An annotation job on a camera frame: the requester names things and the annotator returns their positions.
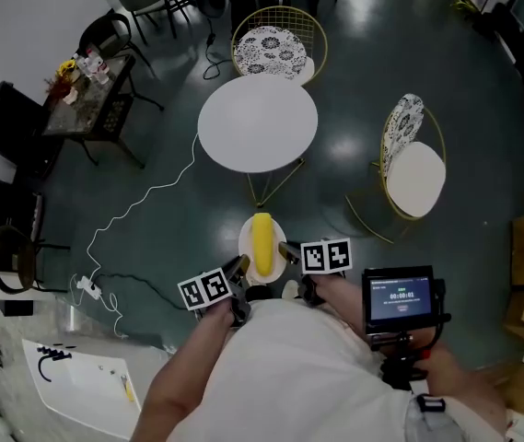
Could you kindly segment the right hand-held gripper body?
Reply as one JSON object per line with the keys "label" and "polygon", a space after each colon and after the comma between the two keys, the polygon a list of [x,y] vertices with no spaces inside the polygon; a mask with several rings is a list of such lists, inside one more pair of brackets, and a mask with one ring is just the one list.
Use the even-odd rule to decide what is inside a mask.
{"label": "right hand-held gripper body", "polygon": [[314,275],[339,275],[352,269],[351,239],[325,239],[300,245],[300,264],[302,267],[301,297],[311,306],[324,302],[318,296]]}

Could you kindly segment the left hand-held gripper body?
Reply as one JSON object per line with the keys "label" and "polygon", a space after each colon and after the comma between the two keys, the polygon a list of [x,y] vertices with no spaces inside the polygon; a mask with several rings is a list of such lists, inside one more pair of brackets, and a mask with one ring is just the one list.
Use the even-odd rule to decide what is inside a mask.
{"label": "left hand-held gripper body", "polygon": [[201,273],[177,284],[185,308],[200,321],[207,310],[219,302],[228,301],[233,315],[232,328],[242,327],[250,315],[250,304],[241,286],[241,276],[227,278],[227,274],[216,268]]}

